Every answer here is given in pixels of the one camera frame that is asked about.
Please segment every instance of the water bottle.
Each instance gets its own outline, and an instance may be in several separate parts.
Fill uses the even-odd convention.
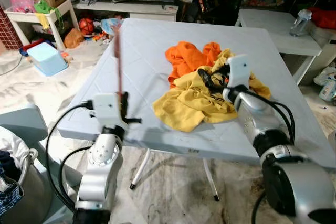
[[[298,17],[290,28],[289,34],[291,36],[302,36],[307,34],[306,26],[311,19],[311,11],[303,9],[299,11]]]

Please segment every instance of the white side table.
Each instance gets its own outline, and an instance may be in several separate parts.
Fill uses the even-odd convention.
[[[306,59],[293,75],[295,82],[299,84],[322,49],[310,35],[300,37],[289,35],[294,20],[290,13],[240,9],[236,26],[264,28],[269,32],[280,53],[305,56]]]
[[[63,16],[66,12],[69,11],[74,28],[79,30],[77,18],[76,18],[75,12],[74,12],[74,8],[72,7],[72,4],[71,4],[71,0],[65,0],[57,8],[58,8],[61,16]],[[37,19],[35,14],[34,13],[14,12],[11,7],[8,8],[7,10],[5,10],[5,13],[7,14],[10,22],[12,22],[13,27],[14,27],[17,35],[19,36],[22,44],[23,45],[30,44],[29,40],[27,39],[25,34],[22,32],[22,30],[21,30],[21,28],[20,28],[20,26],[18,25],[17,22],[39,23],[39,20]],[[55,26],[55,22],[57,21],[55,11],[52,10],[50,12],[50,14],[45,14],[45,16],[47,17],[47,20],[50,24],[50,28],[51,28],[52,34],[55,38],[57,49],[58,50],[65,50],[65,46],[63,44],[63,41],[62,41],[61,37],[59,36],[59,32],[58,32],[58,30]]]

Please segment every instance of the orange cloth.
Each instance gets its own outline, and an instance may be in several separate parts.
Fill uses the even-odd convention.
[[[215,42],[210,42],[203,47],[203,52],[200,52],[193,44],[185,41],[180,41],[177,46],[170,47],[166,52],[166,59],[173,64],[173,71],[168,77],[170,87],[175,87],[174,80],[196,71],[200,66],[214,65],[218,59],[221,49],[220,45]]]

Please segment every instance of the light blue container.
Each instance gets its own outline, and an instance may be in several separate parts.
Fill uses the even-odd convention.
[[[41,43],[27,50],[35,67],[46,76],[52,76],[68,67],[59,52],[48,43]]]

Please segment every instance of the small white table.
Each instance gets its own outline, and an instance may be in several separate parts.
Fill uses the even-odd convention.
[[[154,114],[153,102],[169,89],[172,65],[165,51],[179,41],[189,41],[198,49],[211,41],[247,54],[251,71],[270,87],[272,97],[292,109],[296,125],[296,146],[314,161],[336,168],[336,157],[321,126],[288,71],[278,50],[264,29],[230,27],[148,19],[126,19],[121,27],[123,90],[129,93],[128,117],[142,118],[132,124],[124,145],[228,161],[259,163],[259,157],[237,120],[217,124],[202,123],[185,133],[164,125]],[[113,43],[106,49],[89,79],[69,105],[92,99],[96,93],[116,92],[117,61]],[[77,109],[60,122],[63,137],[93,140],[100,133],[96,118]]]
[[[72,24],[73,24],[74,28],[79,30],[77,18],[76,18],[75,12],[74,12],[74,8],[72,7],[71,0],[65,0],[57,8],[58,8],[61,16],[63,16],[66,12],[70,12]],[[5,13],[7,14],[10,22],[12,22],[13,27],[14,27],[18,37],[20,38],[22,44],[23,45],[29,45],[30,44],[29,40],[27,39],[27,37],[25,36],[25,34],[21,30],[21,28],[20,28],[20,26],[18,25],[17,22],[40,23],[38,18],[35,16],[34,13],[14,12],[11,7],[8,8],[7,10],[5,10]],[[63,41],[62,41],[62,39],[59,35],[59,32],[57,30],[57,27],[55,25],[55,22],[57,21],[55,11],[52,10],[50,12],[50,14],[44,14],[44,15],[46,16],[46,18],[49,22],[49,25],[50,25],[50,28],[51,28],[51,31],[52,31],[52,35],[54,36],[54,39],[55,39],[55,42],[56,42],[57,49],[61,50],[61,51],[65,50],[65,46],[63,44]]]
[[[306,59],[293,75],[295,82],[299,84],[322,49],[310,35],[291,36],[289,30],[294,21],[295,18],[290,13],[240,9],[236,26],[264,28],[280,53],[305,56]]]

